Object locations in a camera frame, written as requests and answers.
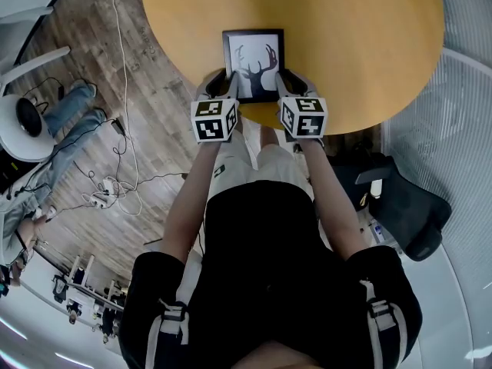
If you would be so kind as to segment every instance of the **hardwood floor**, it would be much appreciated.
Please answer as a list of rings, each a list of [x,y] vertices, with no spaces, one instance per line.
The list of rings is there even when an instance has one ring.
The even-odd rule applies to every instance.
[[[189,120],[194,87],[181,78],[161,50],[141,0],[115,1],[126,54],[128,111],[138,160],[138,180],[189,171],[198,149]],[[68,92],[74,79],[85,78],[98,86],[95,105],[115,115],[124,115],[125,76],[111,0],[58,0],[55,12],[42,22],[22,61],[65,45],[71,47],[69,55],[23,76],[9,91],[23,95],[52,76],[59,79]],[[50,106],[56,103],[57,94],[58,85],[52,80],[30,93],[38,102],[48,101]],[[258,125],[246,122],[244,129],[249,148],[252,153],[258,153]],[[374,138],[379,135],[378,128],[367,133]],[[330,144],[339,141],[339,138],[329,140]],[[122,148],[122,136],[110,125],[101,126],[77,158],[78,166],[85,174],[93,171],[96,183],[107,175],[114,176],[118,156],[112,149],[118,144]],[[137,176],[131,148],[122,156],[118,176],[135,183]],[[139,216],[123,213],[117,204],[108,210],[63,211],[39,232],[40,240],[48,242],[40,244],[44,248],[42,253],[65,269],[70,269],[76,255],[87,261],[93,254],[96,262],[115,272],[122,284],[127,284],[134,260],[145,251],[144,243],[161,238],[166,215],[182,182],[181,177],[171,176],[139,185],[138,193],[143,202]],[[86,204],[81,193],[94,191],[91,180],[72,165],[48,203],[58,210],[77,207]],[[129,193],[120,204],[128,212],[139,208],[135,193]]]

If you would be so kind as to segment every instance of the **chair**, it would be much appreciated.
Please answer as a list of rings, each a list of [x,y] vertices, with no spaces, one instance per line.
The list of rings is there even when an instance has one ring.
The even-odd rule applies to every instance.
[[[67,55],[70,48],[65,46],[33,58],[15,67],[15,61],[34,23],[43,15],[53,12],[53,7],[33,8],[0,18],[0,96],[5,93],[8,83],[21,75]]]
[[[410,259],[422,261],[433,254],[442,242],[441,230],[449,220],[451,206],[403,178],[390,156],[369,154],[359,148],[343,160],[344,165],[334,163],[334,171],[355,208],[368,205],[371,215],[393,235]],[[366,193],[371,182],[378,179],[383,179],[383,188],[376,199]]]

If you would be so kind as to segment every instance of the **jeans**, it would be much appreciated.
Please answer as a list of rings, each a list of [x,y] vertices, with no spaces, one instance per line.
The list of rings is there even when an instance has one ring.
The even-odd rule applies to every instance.
[[[51,135],[55,137],[70,119],[92,100],[93,91],[88,86],[75,88],[68,93],[50,112],[43,116]],[[106,115],[102,109],[87,111],[66,137],[55,146],[52,154],[56,154],[56,156],[52,159],[50,168],[38,179],[37,186],[44,183],[49,186],[40,188],[35,192],[36,201],[39,205],[51,194],[53,187],[70,167],[85,143],[95,133],[95,129],[105,120]]]

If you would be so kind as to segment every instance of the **black picture frame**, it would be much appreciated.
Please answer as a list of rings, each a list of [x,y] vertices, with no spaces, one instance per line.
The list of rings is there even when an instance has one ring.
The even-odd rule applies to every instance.
[[[283,29],[266,28],[266,29],[258,29],[258,30],[228,30],[222,32],[225,69],[228,78],[230,78],[232,75],[231,48],[230,48],[229,38],[239,35],[276,35],[278,37],[278,56],[277,56],[278,71],[284,70],[285,63],[284,63],[284,30]],[[239,98],[238,100],[242,104],[251,104],[256,102],[276,102],[278,100],[278,93],[276,91],[264,91],[263,94],[261,95],[256,95],[251,98]]]

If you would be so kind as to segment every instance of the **backpack strap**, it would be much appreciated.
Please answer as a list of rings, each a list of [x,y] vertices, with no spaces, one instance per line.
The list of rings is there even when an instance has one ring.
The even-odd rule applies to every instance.
[[[407,323],[401,309],[385,299],[378,299],[370,281],[366,287],[367,326],[371,337],[374,369],[395,369],[407,352]]]
[[[181,284],[176,290],[176,302],[173,305],[163,301],[159,303],[163,306],[162,314],[158,315],[152,323],[148,333],[147,355],[145,358],[145,369],[154,369],[155,355],[174,354],[180,345],[188,344],[190,314],[188,305],[191,296],[198,284],[201,273],[201,256],[191,250],[184,266]],[[159,348],[158,342],[165,343],[167,348]],[[165,357],[164,361],[174,361],[172,357]]]

